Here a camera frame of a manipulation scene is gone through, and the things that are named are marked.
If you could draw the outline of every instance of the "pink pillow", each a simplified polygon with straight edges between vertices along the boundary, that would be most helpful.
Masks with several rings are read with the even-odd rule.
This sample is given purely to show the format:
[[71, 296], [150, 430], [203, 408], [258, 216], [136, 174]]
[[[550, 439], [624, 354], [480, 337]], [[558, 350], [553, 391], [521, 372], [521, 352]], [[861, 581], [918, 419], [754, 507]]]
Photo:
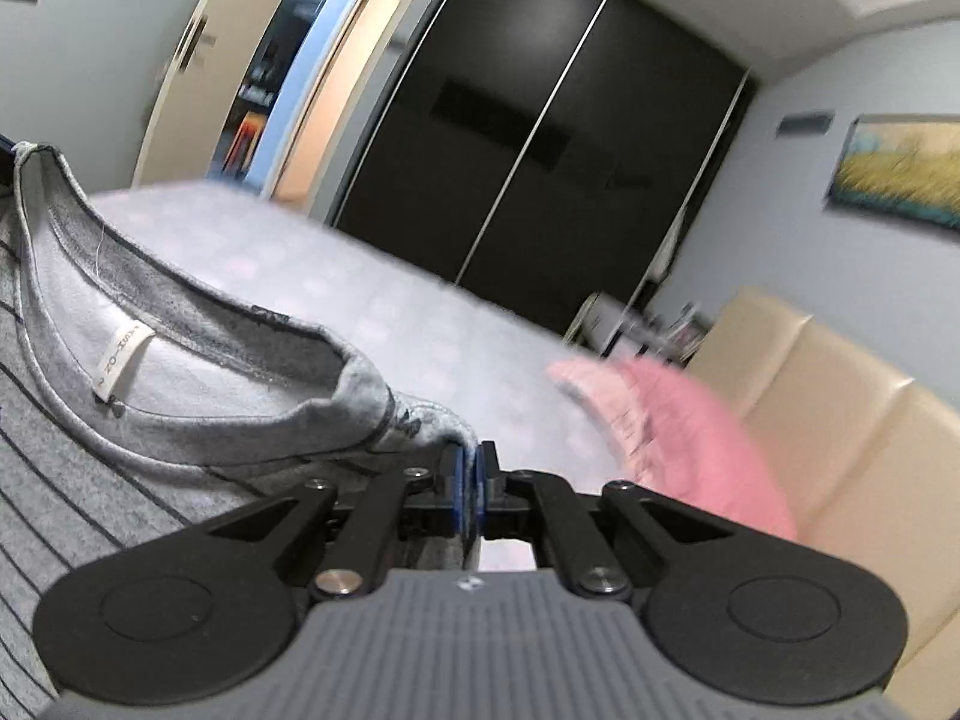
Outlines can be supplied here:
[[760, 450], [705, 386], [650, 357], [556, 362], [547, 373], [611, 431], [630, 479], [780, 538], [796, 538], [786, 497]]

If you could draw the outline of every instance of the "painting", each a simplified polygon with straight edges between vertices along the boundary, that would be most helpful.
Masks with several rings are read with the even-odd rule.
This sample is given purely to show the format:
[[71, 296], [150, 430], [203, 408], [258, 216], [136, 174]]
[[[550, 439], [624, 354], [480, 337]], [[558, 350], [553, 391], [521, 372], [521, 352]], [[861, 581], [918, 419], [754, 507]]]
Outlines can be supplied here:
[[827, 200], [960, 230], [960, 119], [861, 117]]

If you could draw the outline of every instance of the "open door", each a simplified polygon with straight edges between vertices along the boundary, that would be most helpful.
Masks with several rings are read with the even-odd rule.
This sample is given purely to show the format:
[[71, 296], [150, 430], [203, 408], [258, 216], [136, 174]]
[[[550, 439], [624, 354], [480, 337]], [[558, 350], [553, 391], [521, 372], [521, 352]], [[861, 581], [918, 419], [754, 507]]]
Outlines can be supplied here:
[[333, 130], [398, 5], [400, 0], [357, 0], [329, 60], [318, 73], [313, 95], [291, 138], [272, 190], [277, 202], [299, 209], [309, 205], [310, 190]]
[[202, 178], [281, 0], [200, 0], [150, 118], [133, 185]]

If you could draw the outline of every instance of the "sliding wardrobe door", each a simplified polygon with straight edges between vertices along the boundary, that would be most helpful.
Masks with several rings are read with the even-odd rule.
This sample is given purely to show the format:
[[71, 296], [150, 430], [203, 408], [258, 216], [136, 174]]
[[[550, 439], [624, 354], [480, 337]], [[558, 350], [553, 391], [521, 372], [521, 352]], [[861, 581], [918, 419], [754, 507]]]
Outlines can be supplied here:
[[601, 0], [447, 0], [337, 226], [452, 280]]
[[461, 284], [563, 333], [584, 299], [627, 301], [743, 76], [637, 0], [608, 0]]

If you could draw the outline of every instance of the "shirt tag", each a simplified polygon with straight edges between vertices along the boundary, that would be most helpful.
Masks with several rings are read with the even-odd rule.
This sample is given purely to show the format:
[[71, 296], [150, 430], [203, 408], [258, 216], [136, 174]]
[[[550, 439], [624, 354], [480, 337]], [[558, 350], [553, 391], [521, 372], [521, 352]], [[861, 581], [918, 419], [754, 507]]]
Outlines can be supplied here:
[[106, 403], [116, 386], [117, 379], [133, 357], [143, 341], [157, 333], [143, 322], [131, 319], [124, 322], [113, 334], [104, 356], [100, 357], [97, 370], [93, 373], [93, 394]]

